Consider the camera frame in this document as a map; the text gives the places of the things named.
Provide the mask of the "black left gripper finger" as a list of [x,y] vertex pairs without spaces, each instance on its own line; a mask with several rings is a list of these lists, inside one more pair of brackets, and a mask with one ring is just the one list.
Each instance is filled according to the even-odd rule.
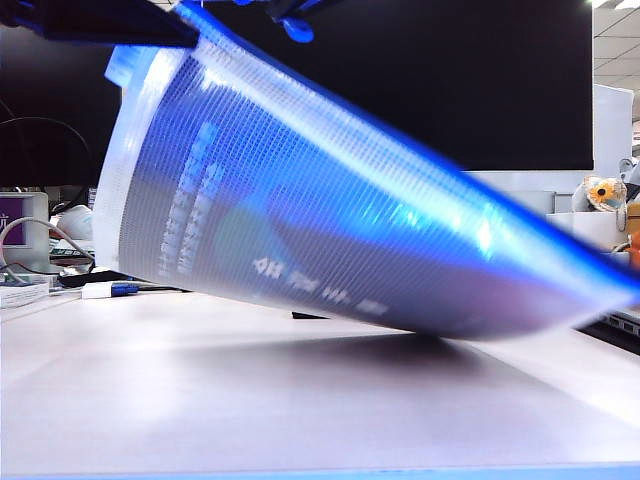
[[1,24],[50,41],[193,48],[199,32],[150,1],[3,1]]

